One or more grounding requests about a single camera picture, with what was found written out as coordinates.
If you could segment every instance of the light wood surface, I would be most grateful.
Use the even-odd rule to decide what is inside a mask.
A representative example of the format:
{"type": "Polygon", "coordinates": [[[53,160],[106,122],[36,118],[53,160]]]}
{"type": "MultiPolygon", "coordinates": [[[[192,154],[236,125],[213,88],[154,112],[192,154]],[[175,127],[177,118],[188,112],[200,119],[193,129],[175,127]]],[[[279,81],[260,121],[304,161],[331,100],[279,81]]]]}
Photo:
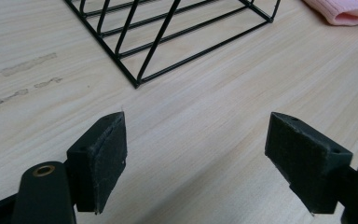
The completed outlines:
{"type": "MultiPolygon", "coordinates": [[[[145,5],[135,19],[171,2],[145,5]]],[[[270,13],[275,1],[255,3],[270,13]]],[[[237,5],[178,16],[167,34],[237,5]]],[[[146,73],[249,22],[257,17],[239,14],[164,44],[146,73]]],[[[123,48],[152,40],[153,29],[129,34],[123,48]]],[[[144,56],[124,63],[137,71],[144,56]]],[[[284,0],[274,23],[135,90],[62,0],[0,0],[0,200],[25,170],[65,161],[98,118],[120,110],[127,168],[104,212],[76,213],[78,223],[339,223],[341,205],[333,216],[307,211],[264,145],[270,112],[282,112],[352,151],[357,168],[358,26],[327,25],[284,0]]]]}

